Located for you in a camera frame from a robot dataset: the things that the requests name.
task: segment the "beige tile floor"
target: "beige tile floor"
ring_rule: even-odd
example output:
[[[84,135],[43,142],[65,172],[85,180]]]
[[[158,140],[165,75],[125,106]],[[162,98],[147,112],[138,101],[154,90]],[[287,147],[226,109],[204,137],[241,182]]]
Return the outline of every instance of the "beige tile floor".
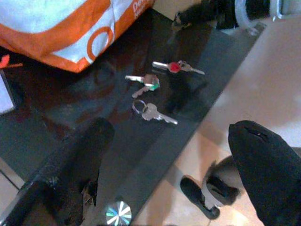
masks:
[[[183,175],[193,177],[200,185],[211,163],[219,162],[229,155],[229,152],[196,132],[133,225],[262,226],[246,193],[232,206],[221,208],[220,217],[210,221],[181,192],[179,183]]]

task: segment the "orange and white bag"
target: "orange and white bag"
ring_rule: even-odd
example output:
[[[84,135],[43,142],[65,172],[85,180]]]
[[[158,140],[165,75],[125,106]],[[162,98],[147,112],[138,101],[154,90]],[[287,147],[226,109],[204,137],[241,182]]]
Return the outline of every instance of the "orange and white bag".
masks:
[[[0,1],[0,45],[80,72],[155,0]]]

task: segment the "key ring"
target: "key ring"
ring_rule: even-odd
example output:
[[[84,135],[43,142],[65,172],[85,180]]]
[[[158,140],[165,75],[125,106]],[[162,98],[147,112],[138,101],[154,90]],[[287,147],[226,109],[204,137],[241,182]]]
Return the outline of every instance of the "key ring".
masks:
[[[136,106],[135,106],[136,103],[141,103],[141,104],[144,105],[144,108],[142,109],[142,111],[139,111],[139,110],[136,108]],[[134,110],[136,113],[142,114],[142,113],[145,112],[145,109],[147,108],[147,106],[146,106],[146,103],[145,103],[143,100],[134,100],[133,103],[132,103],[132,108],[133,108],[133,110]]]

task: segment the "white paper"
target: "white paper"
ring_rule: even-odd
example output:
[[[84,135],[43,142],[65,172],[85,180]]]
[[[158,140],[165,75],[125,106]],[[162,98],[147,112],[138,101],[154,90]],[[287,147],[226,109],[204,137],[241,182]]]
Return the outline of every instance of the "white paper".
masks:
[[[14,107],[14,103],[10,98],[2,75],[0,75],[0,114],[11,111],[14,109]]]

